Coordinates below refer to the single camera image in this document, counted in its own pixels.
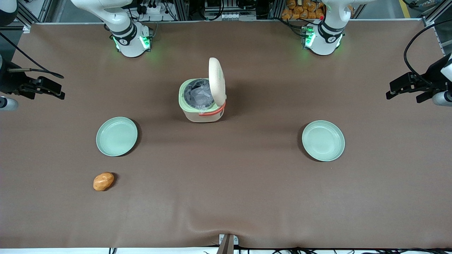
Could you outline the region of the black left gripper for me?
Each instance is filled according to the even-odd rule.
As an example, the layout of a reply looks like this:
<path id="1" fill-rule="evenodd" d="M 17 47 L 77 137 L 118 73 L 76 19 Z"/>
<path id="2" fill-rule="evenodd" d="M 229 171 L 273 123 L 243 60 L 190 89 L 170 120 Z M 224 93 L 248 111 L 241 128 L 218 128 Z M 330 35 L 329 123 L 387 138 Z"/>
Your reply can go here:
<path id="1" fill-rule="evenodd" d="M 432 83 L 432 86 L 441 91 L 451 91 L 452 83 L 452 56 L 451 53 L 431 64 L 425 77 Z M 386 99 L 390 100 L 402 93 L 423 93 L 417 96 L 417 103 L 432 100 L 439 103 L 436 94 L 439 92 L 428 91 L 428 85 L 412 72 L 407 72 L 389 83 L 389 91 L 386 92 Z"/>

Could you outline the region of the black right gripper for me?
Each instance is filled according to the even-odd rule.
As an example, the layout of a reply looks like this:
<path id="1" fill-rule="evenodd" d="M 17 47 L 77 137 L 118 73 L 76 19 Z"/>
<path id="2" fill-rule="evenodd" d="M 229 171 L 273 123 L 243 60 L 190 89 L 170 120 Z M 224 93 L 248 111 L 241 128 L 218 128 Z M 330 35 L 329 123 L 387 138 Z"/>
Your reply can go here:
<path id="1" fill-rule="evenodd" d="M 27 87 L 18 88 L 23 75 L 10 73 L 7 69 L 18 69 L 21 67 L 3 58 L 1 58 L 0 63 L 0 91 L 2 93 L 11 94 L 18 89 L 18 95 L 31 100 L 35 99 L 35 93 L 51 95 L 60 100 L 65 99 L 66 94 L 63 92 L 63 87 L 47 77 L 37 77 L 37 79 L 31 80 L 30 85 L 32 86 L 32 90 Z"/>

